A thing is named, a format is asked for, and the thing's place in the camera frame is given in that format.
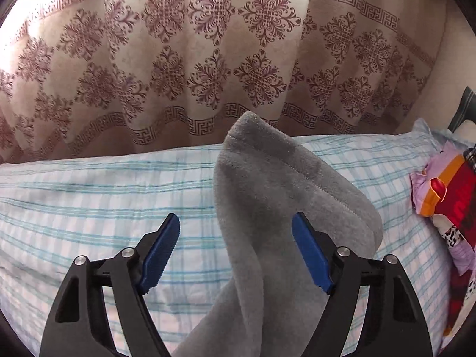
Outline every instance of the silver bolt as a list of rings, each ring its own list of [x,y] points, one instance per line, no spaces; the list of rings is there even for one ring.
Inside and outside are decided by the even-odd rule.
[[[84,263],[86,263],[86,257],[83,255],[80,255],[74,259],[74,264],[76,264],[76,266],[81,266]]]
[[[347,257],[350,255],[350,250],[347,247],[339,247],[337,249],[337,254],[339,254],[342,257]]]
[[[121,255],[123,257],[131,257],[132,255],[134,255],[134,252],[135,252],[134,248],[127,247],[122,250]]]
[[[387,262],[390,264],[397,264],[398,263],[398,258],[395,255],[387,255],[386,256]]]

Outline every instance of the bed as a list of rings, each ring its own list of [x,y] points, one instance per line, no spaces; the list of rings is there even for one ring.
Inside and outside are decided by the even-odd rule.
[[[470,90],[462,103],[452,125],[475,120]],[[432,133],[422,119],[398,136],[296,137],[377,208],[384,239],[375,258],[393,253],[400,259],[420,300],[435,354],[446,324],[451,260],[430,221],[413,212],[408,175],[420,171],[447,139],[461,148],[470,146],[450,131]],[[206,145],[0,167],[0,308],[34,355],[72,260],[79,254],[103,259],[134,245],[169,212],[181,220],[181,238],[146,303],[170,351],[191,332],[231,276],[213,202],[219,151],[220,145]],[[105,296],[117,349],[128,354],[112,292]],[[366,297],[362,289],[343,354],[356,346]],[[4,334],[11,331],[5,324],[3,329]]]

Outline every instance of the white wall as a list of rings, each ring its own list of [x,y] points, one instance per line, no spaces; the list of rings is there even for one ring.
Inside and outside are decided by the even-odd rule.
[[[448,127],[466,86],[476,90],[476,35],[453,0],[447,3],[447,21],[433,71],[420,99],[397,133],[410,131],[421,117],[432,129]]]

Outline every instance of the beige curtain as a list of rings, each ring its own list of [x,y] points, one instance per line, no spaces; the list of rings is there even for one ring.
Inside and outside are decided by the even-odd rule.
[[[0,60],[0,156],[392,133],[435,63],[445,0],[43,0]]]

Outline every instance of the gray fleece cloth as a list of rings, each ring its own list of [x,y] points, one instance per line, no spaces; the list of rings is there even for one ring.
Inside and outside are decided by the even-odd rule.
[[[233,278],[175,357],[300,357],[327,303],[291,233],[303,211],[337,246],[372,257],[382,221],[350,182],[251,112],[215,166],[217,216]]]

